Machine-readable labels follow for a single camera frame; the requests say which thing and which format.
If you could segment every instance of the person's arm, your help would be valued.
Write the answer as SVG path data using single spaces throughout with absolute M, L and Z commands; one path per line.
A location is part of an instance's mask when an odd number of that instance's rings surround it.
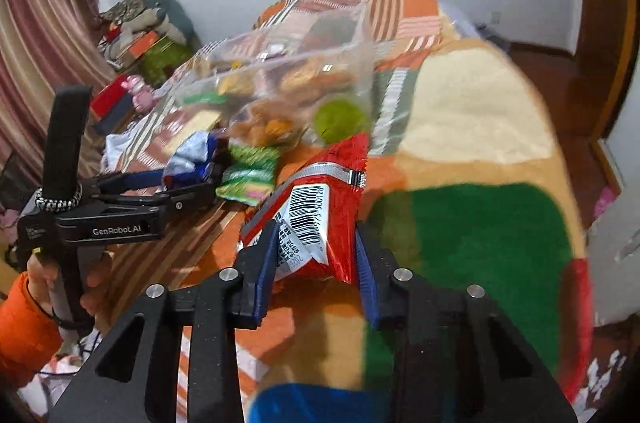
M 58 326 L 31 298 L 22 273 L 0 306 L 0 376 L 16 389 L 29 383 L 62 345 Z

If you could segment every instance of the silver screw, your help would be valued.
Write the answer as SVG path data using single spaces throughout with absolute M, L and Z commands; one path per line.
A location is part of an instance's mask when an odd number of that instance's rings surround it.
M 218 273 L 220 279 L 225 282 L 237 278 L 238 275 L 240 275 L 240 273 L 238 273 L 236 268 L 224 268 L 220 270 L 220 273 Z
M 471 284 L 466 292 L 469 293 L 469 296 L 472 298 L 482 298 L 484 297 L 484 288 L 479 286 L 478 284 Z
M 158 298 L 162 293 L 164 293 L 164 286 L 162 284 L 151 284 L 146 289 L 146 296 L 149 298 Z
M 402 282 L 406 281 L 406 280 L 411 280 L 414 277 L 414 274 L 412 273 L 412 271 L 410 269 L 407 268 L 398 268 L 394 271 L 394 277 L 397 280 L 400 280 Z

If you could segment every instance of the patterned bedspread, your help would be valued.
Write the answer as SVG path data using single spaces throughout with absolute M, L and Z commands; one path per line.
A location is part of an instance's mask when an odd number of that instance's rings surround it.
M 436 0 L 281 0 L 256 26 L 366 3 L 377 46 L 375 124 L 360 217 L 399 263 L 436 284 L 480 283 L 572 399 L 587 366 L 589 284 L 579 215 L 545 105 L 507 56 L 460 38 Z M 179 69 L 198 69 L 205 47 Z M 120 168 L 157 165 L 148 149 L 172 110 L 164 100 Z M 283 180 L 318 151 L 286 155 Z M 233 262 L 243 213 L 220 202 L 156 243 L 115 249 L 113 316 L 154 282 L 200 282 Z M 178 419 L 186 414 L 190 328 Z M 388 340 L 367 327 L 355 287 L 292 282 L 258 331 L 237 331 L 248 421 L 382 421 Z

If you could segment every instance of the curtain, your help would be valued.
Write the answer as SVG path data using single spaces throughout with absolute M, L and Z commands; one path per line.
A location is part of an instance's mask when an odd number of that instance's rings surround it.
M 99 29 L 98 0 L 0 0 L 0 170 L 14 152 L 25 178 L 39 183 L 55 88 L 85 83 L 98 92 L 114 79 L 96 48 Z M 88 130 L 82 176 L 97 170 L 96 142 Z

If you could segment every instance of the human hand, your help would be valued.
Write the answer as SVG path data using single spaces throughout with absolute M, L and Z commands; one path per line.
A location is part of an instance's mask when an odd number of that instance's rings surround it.
M 87 275 L 87 288 L 80 298 L 80 305 L 90 315 L 100 311 L 107 294 L 111 274 L 111 256 L 105 252 Z M 27 262 L 29 281 L 27 289 L 31 298 L 49 315 L 52 313 L 50 290 L 58 277 L 58 264 L 50 258 L 33 254 Z

